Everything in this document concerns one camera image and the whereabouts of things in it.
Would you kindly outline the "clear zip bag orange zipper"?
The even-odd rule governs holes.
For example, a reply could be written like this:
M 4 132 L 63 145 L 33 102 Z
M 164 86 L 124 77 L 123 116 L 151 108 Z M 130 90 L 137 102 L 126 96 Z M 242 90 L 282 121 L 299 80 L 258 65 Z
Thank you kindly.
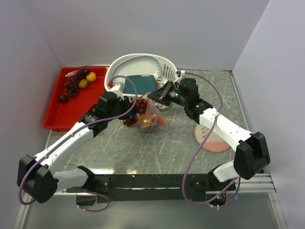
M 148 106 L 147 106 L 147 110 L 146 110 L 145 114 L 155 114 L 156 115 L 156 118 L 154 120 L 154 122 L 155 122 L 154 125 L 149 126 L 147 128 L 141 128 L 140 122 L 137 122 L 136 124 L 134 124 L 134 125 L 132 125 L 131 127 L 128 127 L 128 128 L 136 128 L 139 131 L 145 132 L 145 133 L 153 133 L 153 132 L 158 132 L 158 131 L 160 131 L 160 132 L 166 131 L 167 128 L 168 128 L 168 124 L 165 122 L 165 120 L 162 117 L 159 109 L 154 105 L 154 102 L 151 99 L 149 99 L 147 97 L 147 95 L 148 95 L 148 93 L 140 96 L 138 99 L 144 98 L 145 100 L 147 100 Z

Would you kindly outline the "dark red grape bunch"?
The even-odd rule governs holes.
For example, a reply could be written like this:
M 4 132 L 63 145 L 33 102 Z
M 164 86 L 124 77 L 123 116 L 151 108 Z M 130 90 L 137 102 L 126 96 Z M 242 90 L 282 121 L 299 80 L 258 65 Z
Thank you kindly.
M 126 127 L 131 127 L 137 122 L 143 120 L 144 114 L 147 110 L 148 102 L 144 98 L 137 99 L 135 107 L 132 109 L 131 117 L 123 121 Z

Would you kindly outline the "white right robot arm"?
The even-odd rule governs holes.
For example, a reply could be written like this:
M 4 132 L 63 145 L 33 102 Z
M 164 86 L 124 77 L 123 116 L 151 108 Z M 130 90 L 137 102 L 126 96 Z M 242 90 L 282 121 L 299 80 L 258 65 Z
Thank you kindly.
M 179 84 L 167 82 L 159 90 L 149 93 L 148 98 L 165 106 L 171 103 L 181 105 L 190 119 L 208 127 L 235 150 L 232 161 L 212 171 L 213 176 L 208 179 L 212 189 L 219 190 L 227 180 L 237 177 L 249 180 L 270 164 L 265 136 L 239 127 L 201 99 L 195 79 L 184 78 Z

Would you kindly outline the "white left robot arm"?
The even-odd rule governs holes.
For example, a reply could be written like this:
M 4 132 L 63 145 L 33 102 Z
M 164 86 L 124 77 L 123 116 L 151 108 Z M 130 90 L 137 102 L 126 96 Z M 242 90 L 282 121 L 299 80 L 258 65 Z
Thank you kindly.
M 29 194 L 34 201 L 44 203 L 54 193 L 66 188 L 79 187 L 85 192 L 91 191 L 95 180 L 90 177 L 90 171 L 77 168 L 58 172 L 58 169 L 74 151 L 106 129 L 111 120 L 130 118 L 135 104 L 122 93 L 105 92 L 53 145 L 33 157 L 25 155 L 19 161 L 17 176 L 20 203 L 27 204 L 22 199 L 23 192 Z

